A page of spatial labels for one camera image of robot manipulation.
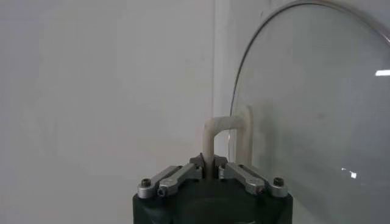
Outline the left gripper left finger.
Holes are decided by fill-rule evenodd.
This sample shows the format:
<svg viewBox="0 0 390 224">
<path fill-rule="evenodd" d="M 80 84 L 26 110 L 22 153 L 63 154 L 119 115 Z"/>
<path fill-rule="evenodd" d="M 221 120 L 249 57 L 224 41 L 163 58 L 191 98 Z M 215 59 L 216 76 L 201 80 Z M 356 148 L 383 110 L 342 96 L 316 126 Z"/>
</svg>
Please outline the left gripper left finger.
<svg viewBox="0 0 390 224">
<path fill-rule="evenodd" d="M 168 166 L 152 178 L 141 180 L 137 189 L 138 198 L 168 197 L 178 193 L 179 187 L 187 180 L 204 177 L 204 157 L 200 153 L 190 158 L 184 166 Z"/>
</svg>

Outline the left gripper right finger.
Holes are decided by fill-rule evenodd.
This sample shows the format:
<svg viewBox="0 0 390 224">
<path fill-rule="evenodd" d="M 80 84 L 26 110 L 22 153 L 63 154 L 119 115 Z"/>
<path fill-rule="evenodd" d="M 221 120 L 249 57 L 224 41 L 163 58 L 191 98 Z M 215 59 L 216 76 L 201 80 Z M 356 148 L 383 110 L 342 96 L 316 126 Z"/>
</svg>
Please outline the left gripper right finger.
<svg viewBox="0 0 390 224">
<path fill-rule="evenodd" d="M 267 192 L 276 198 L 285 198 L 288 196 L 288 189 L 284 182 L 282 182 L 281 186 L 271 183 L 252 167 L 230 163 L 225 157 L 221 156 L 214 157 L 214 166 L 219 179 L 236 180 L 244 187 L 246 192 L 252 195 Z"/>
</svg>

